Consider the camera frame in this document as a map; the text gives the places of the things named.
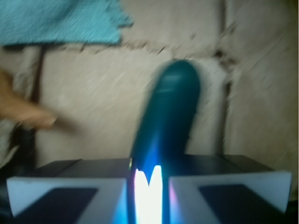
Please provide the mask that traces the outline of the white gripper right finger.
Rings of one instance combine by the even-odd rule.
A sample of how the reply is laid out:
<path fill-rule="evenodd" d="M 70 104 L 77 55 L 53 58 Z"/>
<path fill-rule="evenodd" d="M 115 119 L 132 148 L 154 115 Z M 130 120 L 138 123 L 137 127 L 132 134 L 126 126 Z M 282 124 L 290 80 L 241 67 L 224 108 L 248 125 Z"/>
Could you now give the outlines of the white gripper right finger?
<path fill-rule="evenodd" d="M 241 155 L 168 160 L 172 224 L 286 224 L 292 175 Z"/>

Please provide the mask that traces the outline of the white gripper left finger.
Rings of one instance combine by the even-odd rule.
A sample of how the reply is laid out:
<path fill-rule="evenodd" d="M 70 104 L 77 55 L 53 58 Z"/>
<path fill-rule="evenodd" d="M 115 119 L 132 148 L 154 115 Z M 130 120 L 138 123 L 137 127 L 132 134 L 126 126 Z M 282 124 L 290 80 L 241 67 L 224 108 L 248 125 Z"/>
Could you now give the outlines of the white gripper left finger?
<path fill-rule="evenodd" d="M 15 224 L 127 224 L 129 159 L 54 161 L 7 179 Z"/>

